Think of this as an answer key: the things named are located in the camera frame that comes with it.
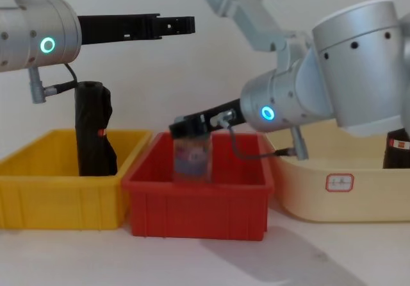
blue led ring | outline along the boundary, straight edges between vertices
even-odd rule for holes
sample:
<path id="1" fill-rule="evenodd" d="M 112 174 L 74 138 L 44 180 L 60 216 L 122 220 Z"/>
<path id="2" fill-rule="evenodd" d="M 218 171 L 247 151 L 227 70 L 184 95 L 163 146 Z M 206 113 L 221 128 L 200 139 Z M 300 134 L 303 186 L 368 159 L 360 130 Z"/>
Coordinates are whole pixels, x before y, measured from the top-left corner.
<path id="1" fill-rule="evenodd" d="M 261 110 L 262 117 L 267 121 L 275 119 L 275 111 L 270 106 L 264 106 Z"/>
<path id="2" fill-rule="evenodd" d="M 55 48 L 56 48 L 56 42 L 51 37 L 46 37 L 45 39 L 41 41 L 41 44 L 40 44 L 41 52 L 47 54 L 47 53 L 53 52 Z"/>

green led ring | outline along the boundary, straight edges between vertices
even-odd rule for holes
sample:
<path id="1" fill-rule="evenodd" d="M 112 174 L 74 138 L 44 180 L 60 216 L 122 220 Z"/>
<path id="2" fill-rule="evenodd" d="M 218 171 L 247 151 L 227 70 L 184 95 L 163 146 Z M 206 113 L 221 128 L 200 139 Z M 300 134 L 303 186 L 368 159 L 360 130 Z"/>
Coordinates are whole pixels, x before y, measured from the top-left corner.
<path id="1" fill-rule="evenodd" d="M 46 48 L 45 44 L 48 42 L 51 42 L 51 47 Z M 51 37 L 46 37 L 45 39 L 41 41 L 41 44 L 40 44 L 41 52 L 47 54 L 47 53 L 53 52 L 55 48 L 56 48 L 56 42 Z"/>

white table surface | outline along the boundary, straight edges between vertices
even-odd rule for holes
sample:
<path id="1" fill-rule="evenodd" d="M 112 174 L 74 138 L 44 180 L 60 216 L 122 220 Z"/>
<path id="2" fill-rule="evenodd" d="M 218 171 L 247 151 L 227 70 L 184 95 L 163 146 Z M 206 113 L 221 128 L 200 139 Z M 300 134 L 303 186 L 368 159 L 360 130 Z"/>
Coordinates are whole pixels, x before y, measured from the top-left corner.
<path id="1" fill-rule="evenodd" d="M 309 224 L 269 212 L 263 242 L 1 231 L 1 286 L 409 286 L 410 224 Z"/>

storage bin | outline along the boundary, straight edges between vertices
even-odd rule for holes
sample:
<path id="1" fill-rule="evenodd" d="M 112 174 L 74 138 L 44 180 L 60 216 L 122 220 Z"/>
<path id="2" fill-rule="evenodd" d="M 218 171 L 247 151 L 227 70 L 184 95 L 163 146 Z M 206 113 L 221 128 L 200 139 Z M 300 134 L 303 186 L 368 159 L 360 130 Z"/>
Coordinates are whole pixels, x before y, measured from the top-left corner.
<path id="1" fill-rule="evenodd" d="M 237 135 L 244 153 L 269 150 L 261 135 Z M 135 236 L 262 240 L 274 181 L 268 159 L 240 160 L 228 134 L 212 136 L 210 183 L 172 182 L 173 140 L 158 135 L 125 175 Z"/>
<path id="2" fill-rule="evenodd" d="M 302 127 L 309 160 L 271 159 L 280 204 L 303 220 L 410 221 L 410 169 L 383 169 L 386 135 L 356 138 L 335 121 Z M 279 149 L 289 131 L 268 137 Z"/>
<path id="3" fill-rule="evenodd" d="M 151 132 L 109 130 L 116 176 L 79 177 L 75 130 L 56 130 L 0 162 L 0 228 L 109 230 L 129 208 L 120 179 Z"/>

clear plastic cup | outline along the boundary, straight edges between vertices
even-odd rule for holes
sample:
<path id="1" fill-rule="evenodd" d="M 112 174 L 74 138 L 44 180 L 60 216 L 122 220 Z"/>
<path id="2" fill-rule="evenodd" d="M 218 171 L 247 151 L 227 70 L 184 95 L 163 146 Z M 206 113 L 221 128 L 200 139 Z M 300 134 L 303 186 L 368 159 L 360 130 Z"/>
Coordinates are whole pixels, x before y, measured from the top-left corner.
<path id="1" fill-rule="evenodd" d="M 174 140 L 174 182 L 209 183 L 211 173 L 211 135 Z"/>

